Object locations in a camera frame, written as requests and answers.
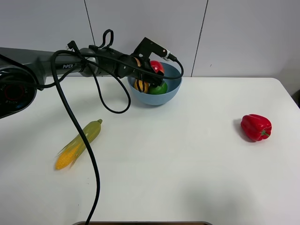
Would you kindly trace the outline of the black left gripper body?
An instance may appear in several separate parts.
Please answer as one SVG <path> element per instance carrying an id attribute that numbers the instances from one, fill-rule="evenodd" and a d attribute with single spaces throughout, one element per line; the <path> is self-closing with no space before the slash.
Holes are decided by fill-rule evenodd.
<path id="1" fill-rule="evenodd" d="M 122 53 L 118 53 L 116 55 L 116 59 L 119 61 L 125 62 L 127 65 L 117 63 L 116 67 L 116 76 L 118 78 L 123 78 L 125 76 L 130 76 L 136 79 L 142 79 L 143 81 L 152 81 L 152 78 L 150 75 L 142 73 L 140 71 L 137 71 L 134 68 L 139 68 L 148 72 L 151 72 L 151 66 L 150 66 L 150 59 L 149 58 L 142 58 L 140 56 L 132 56 L 132 55 L 126 55 Z"/>

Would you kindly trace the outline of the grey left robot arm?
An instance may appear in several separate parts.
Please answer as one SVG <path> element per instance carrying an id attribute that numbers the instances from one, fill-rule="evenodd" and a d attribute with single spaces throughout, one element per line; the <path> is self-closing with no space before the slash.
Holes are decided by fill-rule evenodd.
<path id="1" fill-rule="evenodd" d="M 150 84 L 163 84 L 163 74 L 155 73 L 150 65 L 152 52 L 134 51 L 127 55 L 111 47 L 56 52 L 4 48 L 0 49 L 0 116 L 16 114 L 27 108 L 37 91 L 53 87 L 46 79 L 53 73 L 66 77 L 79 73 L 84 77 L 111 75 L 116 78 L 133 77 Z"/>

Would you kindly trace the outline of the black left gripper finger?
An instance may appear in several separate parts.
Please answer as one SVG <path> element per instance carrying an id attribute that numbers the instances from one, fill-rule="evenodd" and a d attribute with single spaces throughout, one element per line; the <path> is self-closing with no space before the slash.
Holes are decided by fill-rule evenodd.
<path id="1" fill-rule="evenodd" d="M 162 86 L 164 84 L 164 80 L 162 78 L 152 75 L 147 75 L 147 82 L 153 87 Z"/>

